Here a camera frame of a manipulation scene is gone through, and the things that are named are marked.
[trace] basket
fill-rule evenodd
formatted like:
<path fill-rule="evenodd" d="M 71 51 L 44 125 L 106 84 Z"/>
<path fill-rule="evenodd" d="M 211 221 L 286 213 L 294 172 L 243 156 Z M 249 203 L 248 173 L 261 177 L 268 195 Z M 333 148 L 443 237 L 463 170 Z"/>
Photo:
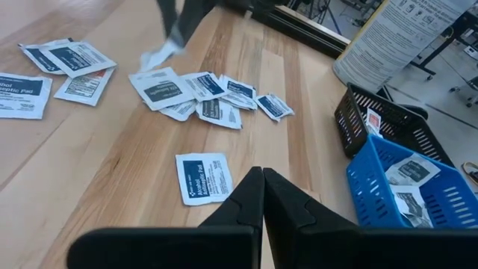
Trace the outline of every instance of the basket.
<path fill-rule="evenodd" d="M 347 92 L 335 111 L 335 121 L 347 157 L 353 158 L 367 140 L 367 108 L 382 117 L 380 134 L 385 139 L 454 167 L 422 116 L 354 84 L 347 85 Z"/>
<path fill-rule="evenodd" d="M 350 191 L 361 226 L 411 227 L 398 211 L 385 171 L 413 153 L 375 135 L 368 136 L 367 142 L 347 168 Z M 420 187 L 433 226 L 477 228 L 478 200 L 459 171 L 427 159 L 441 170 Z"/>

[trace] white packet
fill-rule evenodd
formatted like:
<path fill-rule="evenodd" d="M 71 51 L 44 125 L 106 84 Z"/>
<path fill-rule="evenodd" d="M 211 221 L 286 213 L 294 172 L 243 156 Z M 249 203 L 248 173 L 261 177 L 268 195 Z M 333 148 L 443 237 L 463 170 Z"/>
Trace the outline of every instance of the white packet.
<path fill-rule="evenodd" d="M 230 94 L 222 97 L 222 100 L 229 102 L 237 108 L 257 109 L 257 104 L 254 101 L 255 88 L 253 86 L 235 81 L 226 75 L 221 75 L 219 80 L 225 88 L 231 91 Z"/>
<path fill-rule="evenodd" d="M 41 120 L 52 79 L 0 73 L 0 117 Z"/>
<path fill-rule="evenodd" d="M 45 73 L 54 74 L 54 75 L 64 75 L 63 72 L 59 67 L 57 67 L 54 63 L 52 63 L 42 52 L 40 52 L 40 48 L 44 46 L 55 46 L 64 43 L 73 42 L 73 39 L 62 39 L 62 40 L 53 40 L 42 45 L 24 45 L 18 44 L 18 47 L 22 50 L 22 52 L 33 61 L 40 70 Z"/>
<path fill-rule="evenodd" d="M 433 227 L 418 186 L 390 185 L 390 189 L 399 212 L 410 221 L 413 227 Z"/>
<path fill-rule="evenodd" d="M 196 111 L 196 100 L 190 100 L 179 105 L 172 105 L 167 108 L 161 109 L 159 112 L 172 117 L 174 120 L 186 121 L 189 116 Z"/>
<path fill-rule="evenodd" d="M 257 96 L 255 102 L 262 108 L 269 118 L 276 122 L 280 122 L 281 118 L 287 115 L 294 115 L 292 108 L 289 108 L 284 101 L 272 93 L 265 96 Z"/>
<path fill-rule="evenodd" d="M 440 173 L 440 168 L 417 153 L 390 166 L 385 175 L 392 185 L 422 186 Z"/>
<path fill-rule="evenodd" d="M 54 97 L 96 106 L 115 68 L 110 67 L 76 78 L 68 77 Z"/>
<path fill-rule="evenodd" d="M 177 155 L 176 169 L 185 205 L 223 202 L 232 193 L 232 177 L 222 153 Z"/>
<path fill-rule="evenodd" d="M 151 69 L 162 65 L 162 63 L 170 57 L 184 54 L 184 51 L 184 48 L 181 48 L 174 41 L 168 39 L 160 49 L 156 49 L 152 52 L 145 52 L 141 55 L 141 67 L 138 72 L 150 71 Z"/>
<path fill-rule="evenodd" d="M 242 129 L 239 108 L 219 99 L 200 102 L 196 106 L 196 113 L 201 120 L 231 129 Z"/>
<path fill-rule="evenodd" d="M 190 87 L 171 67 L 132 74 L 129 81 L 152 111 L 194 99 Z"/>
<path fill-rule="evenodd" d="M 231 93 L 211 72 L 187 74 L 181 78 L 193 89 L 192 93 L 199 102 L 217 99 Z"/>
<path fill-rule="evenodd" d="M 71 42 L 40 48 L 45 57 L 70 78 L 115 67 L 117 64 L 93 48 L 88 42 Z"/>
<path fill-rule="evenodd" d="M 378 137 L 383 138 L 383 136 L 380 134 L 382 117 L 370 108 L 367 108 L 367 119 L 365 120 L 365 125 L 367 126 L 368 131 L 372 135 L 376 135 Z"/>

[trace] wood grain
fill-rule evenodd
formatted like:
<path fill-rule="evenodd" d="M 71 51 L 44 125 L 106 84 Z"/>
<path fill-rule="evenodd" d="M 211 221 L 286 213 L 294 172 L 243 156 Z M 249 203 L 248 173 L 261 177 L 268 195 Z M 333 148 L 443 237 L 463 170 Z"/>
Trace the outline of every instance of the wood grain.
<path fill-rule="evenodd" d="M 141 53 L 164 41 L 155 1 L 8 3 L 0 4 L 14 5 L 0 16 L 2 72 L 40 75 L 16 44 L 65 37 L 88 40 L 118 68 L 95 108 L 53 99 L 65 78 L 41 74 L 54 79 L 43 119 L 0 119 L 0 268 L 64 268 L 69 245 L 103 226 L 197 226 L 219 205 L 183 205 L 174 156 L 190 152 L 225 153 L 234 185 L 251 166 L 272 167 L 356 221 L 333 118 L 345 86 L 331 58 L 216 8 L 187 53 L 164 66 L 230 75 L 283 98 L 295 116 L 275 123 L 242 111 L 240 131 L 196 117 L 179 123 L 150 111 L 128 81 Z M 266 236 L 263 268 L 273 268 Z"/>

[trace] blue plastic basket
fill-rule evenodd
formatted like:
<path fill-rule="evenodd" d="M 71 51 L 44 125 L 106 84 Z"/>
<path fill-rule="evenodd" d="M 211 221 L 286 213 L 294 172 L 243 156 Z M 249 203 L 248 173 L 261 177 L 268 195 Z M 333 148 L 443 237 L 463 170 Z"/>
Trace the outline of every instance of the blue plastic basket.
<path fill-rule="evenodd" d="M 347 178 L 361 226 L 411 227 L 398 211 L 385 171 L 414 152 L 375 135 L 347 168 Z M 440 173 L 420 187 L 435 228 L 478 228 L 478 200 L 459 171 L 431 161 Z"/>

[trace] light wood tabletop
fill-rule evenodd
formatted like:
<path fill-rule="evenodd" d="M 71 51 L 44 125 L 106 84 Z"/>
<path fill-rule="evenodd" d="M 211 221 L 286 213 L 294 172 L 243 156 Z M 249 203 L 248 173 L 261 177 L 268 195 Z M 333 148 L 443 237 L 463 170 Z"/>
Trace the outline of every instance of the light wood tabletop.
<path fill-rule="evenodd" d="M 42 120 L 0 119 L 0 268 L 64 268 L 69 245 L 104 226 L 197 226 L 219 204 L 183 205 L 175 155 L 224 152 L 234 184 L 272 167 L 356 222 L 333 112 L 345 86 L 333 59 L 215 8 L 173 58 L 179 74 L 212 71 L 275 93 L 295 111 L 280 123 L 241 111 L 240 131 L 150 111 L 128 80 L 164 41 L 154 0 L 0 2 L 0 72 L 54 79 Z M 118 63 L 93 108 L 54 99 L 65 76 L 41 73 L 17 43 L 88 40 Z M 267 240 L 263 268 L 272 268 Z"/>

